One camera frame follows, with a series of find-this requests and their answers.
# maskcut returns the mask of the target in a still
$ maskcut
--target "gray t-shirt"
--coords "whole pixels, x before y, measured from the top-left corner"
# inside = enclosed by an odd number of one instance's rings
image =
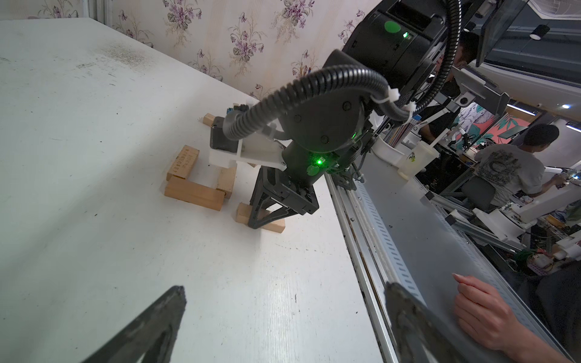
[[[476,175],[496,189],[491,201],[495,206],[505,205],[510,196],[521,189],[527,194],[534,194],[543,187],[543,163],[517,146],[492,145],[478,152],[474,159],[480,162]]]

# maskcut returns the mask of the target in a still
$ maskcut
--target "green sticker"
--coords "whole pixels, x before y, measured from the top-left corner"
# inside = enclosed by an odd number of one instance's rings
[[[385,30],[388,33],[397,33],[401,30],[401,26],[399,24],[397,24],[395,21],[386,21],[385,24],[383,25],[385,27]]]
[[[319,167],[314,165],[309,165],[307,167],[307,175],[313,177],[319,173]]]

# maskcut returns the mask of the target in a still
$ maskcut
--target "human hand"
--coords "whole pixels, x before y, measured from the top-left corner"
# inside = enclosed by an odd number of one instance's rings
[[[458,282],[454,313],[460,328],[488,349],[510,350],[526,328],[498,291],[473,276],[452,275]]]
[[[567,181],[567,175],[555,174],[551,179],[555,182],[555,185],[563,185]]]

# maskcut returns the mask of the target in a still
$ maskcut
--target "dark hair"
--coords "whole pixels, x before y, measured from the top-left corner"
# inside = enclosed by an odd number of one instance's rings
[[[524,145],[541,146],[552,143],[559,137],[559,128],[555,125],[534,125],[526,130]]]
[[[470,63],[476,59],[479,41],[480,37],[475,33],[468,31],[460,32],[458,44],[462,46],[462,60],[465,60],[466,63]]]

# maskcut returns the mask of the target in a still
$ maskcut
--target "screen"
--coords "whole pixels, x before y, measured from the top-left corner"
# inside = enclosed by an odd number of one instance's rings
[[[476,66],[480,66],[496,43],[502,38],[517,15],[526,6],[523,0],[499,0],[495,10],[482,26]]]

